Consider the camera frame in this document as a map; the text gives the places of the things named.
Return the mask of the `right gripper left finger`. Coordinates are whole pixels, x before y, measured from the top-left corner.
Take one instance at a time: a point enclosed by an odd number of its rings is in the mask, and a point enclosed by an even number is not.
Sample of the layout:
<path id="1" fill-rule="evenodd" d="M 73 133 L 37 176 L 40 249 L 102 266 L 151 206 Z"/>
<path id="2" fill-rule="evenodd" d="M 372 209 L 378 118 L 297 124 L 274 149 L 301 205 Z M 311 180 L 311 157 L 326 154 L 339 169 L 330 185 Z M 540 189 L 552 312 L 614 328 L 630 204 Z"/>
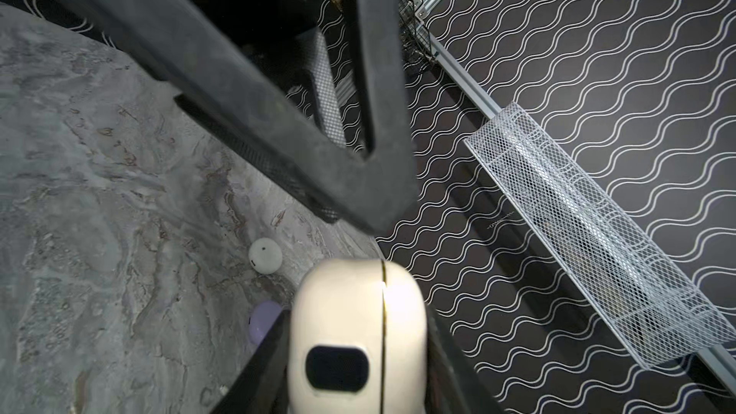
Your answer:
<path id="1" fill-rule="evenodd" d="M 282 310 L 235 383 L 211 413 L 288 413 L 291 311 Z"/>

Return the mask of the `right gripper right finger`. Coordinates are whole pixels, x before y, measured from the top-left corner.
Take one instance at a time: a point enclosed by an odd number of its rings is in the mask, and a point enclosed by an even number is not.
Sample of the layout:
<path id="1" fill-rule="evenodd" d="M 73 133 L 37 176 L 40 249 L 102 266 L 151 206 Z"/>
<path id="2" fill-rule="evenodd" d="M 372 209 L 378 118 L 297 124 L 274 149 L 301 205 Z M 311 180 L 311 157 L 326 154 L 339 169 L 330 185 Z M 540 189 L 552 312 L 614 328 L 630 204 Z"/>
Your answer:
<path id="1" fill-rule="evenodd" d="M 443 318 L 427 306 L 427 413 L 502 413 Z"/>

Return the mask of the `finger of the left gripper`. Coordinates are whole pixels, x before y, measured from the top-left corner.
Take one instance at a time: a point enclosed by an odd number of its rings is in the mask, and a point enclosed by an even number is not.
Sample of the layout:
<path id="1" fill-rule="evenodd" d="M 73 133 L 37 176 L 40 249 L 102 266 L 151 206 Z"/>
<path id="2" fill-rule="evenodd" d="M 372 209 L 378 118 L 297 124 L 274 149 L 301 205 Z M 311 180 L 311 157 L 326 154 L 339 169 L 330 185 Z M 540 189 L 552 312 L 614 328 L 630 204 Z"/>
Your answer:
<path id="1" fill-rule="evenodd" d="M 59 0 L 339 219 L 378 235 L 418 193 L 397 0 L 342 0 L 364 153 L 345 143 L 321 1 Z"/>
<path id="2" fill-rule="evenodd" d="M 307 207 L 318 218 L 327 223 L 335 223 L 339 220 L 339 215 L 334 209 L 319 203 L 290 174 L 287 174 L 284 168 L 281 168 L 265 153 L 254 149 L 247 141 L 238 138 L 230 128 L 226 128 L 185 95 L 177 95 L 174 97 L 174 102 L 197 124 L 234 151 L 236 155 L 245 159 L 246 162 L 268 177 L 291 197 Z"/>

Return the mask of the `purple round charging case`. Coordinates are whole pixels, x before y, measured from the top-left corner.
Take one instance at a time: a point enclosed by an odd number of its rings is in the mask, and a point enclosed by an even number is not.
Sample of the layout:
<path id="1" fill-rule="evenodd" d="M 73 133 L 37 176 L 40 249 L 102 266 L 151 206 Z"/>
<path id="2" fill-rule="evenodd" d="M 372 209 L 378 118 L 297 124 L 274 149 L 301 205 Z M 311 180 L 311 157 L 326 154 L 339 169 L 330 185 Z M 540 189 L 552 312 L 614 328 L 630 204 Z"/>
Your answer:
<path id="1" fill-rule="evenodd" d="M 280 316 L 283 307 L 274 301 L 263 301 L 256 305 L 251 312 L 248 320 L 248 332 L 250 341 L 259 346 L 277 318 Z"/>

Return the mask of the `white round charging case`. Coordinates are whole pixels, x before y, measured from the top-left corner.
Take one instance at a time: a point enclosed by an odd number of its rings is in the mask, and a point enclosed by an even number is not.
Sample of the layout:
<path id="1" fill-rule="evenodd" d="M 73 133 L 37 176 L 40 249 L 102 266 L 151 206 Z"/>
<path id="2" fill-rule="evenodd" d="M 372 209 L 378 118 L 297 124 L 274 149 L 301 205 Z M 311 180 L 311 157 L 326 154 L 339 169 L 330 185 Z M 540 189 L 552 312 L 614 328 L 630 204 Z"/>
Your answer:
<path id="1" fill-rule="evenodd" d="M 248 251 L 249 264 L 262 275 L 274 274 L 283 263 L 283 252 L 276 241 L 261 238 L 251 243 Z"/>

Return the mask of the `beige charging case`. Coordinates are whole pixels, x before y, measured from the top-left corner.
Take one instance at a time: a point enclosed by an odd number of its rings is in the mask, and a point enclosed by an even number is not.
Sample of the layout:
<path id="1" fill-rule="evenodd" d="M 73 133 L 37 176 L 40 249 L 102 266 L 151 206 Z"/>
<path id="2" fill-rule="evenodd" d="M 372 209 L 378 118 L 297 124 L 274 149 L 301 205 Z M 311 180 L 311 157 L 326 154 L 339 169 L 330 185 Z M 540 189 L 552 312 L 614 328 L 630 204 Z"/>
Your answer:
<path id="1" fill-rule="evenodd" d="M 399 264 L 323 261 L 302 280 L 289 325 L 294 413 L 422 413 L 427 310 Z"/>

